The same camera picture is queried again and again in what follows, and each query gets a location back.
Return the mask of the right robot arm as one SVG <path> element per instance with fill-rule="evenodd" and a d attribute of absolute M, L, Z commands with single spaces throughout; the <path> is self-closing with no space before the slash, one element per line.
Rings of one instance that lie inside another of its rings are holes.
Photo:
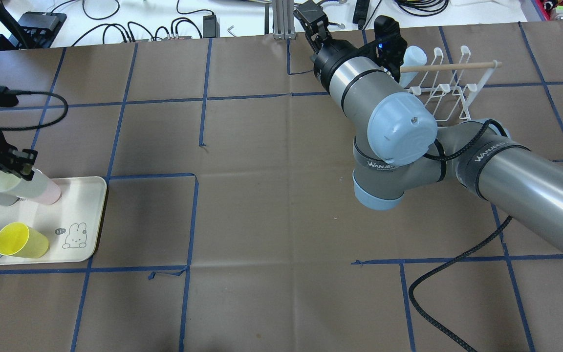
<path fill-rule="evenodd" d="M 375 40 L 363 47 L 335 39 L 324 14 L 304 28 L 315 77 L 356 128 L 360 203 L 393 209 L 407 190 L 453 177 L 563 252 L 563 167 L 514 142 L 493 119 L 438 127 L 400 83 L 408 44 L 393 18 L 378 17 Z"/>

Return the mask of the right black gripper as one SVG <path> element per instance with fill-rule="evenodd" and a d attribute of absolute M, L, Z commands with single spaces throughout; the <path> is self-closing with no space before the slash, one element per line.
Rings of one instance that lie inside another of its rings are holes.
<path fill-rule="evenodd" d="M 379 15 L 374 21 L 375 40 L 357 49 L 358 56 L 367 57 L 384 67 L 397 82 L 408 42 L 402 37 L 399 23 L 394 18 Z"/>

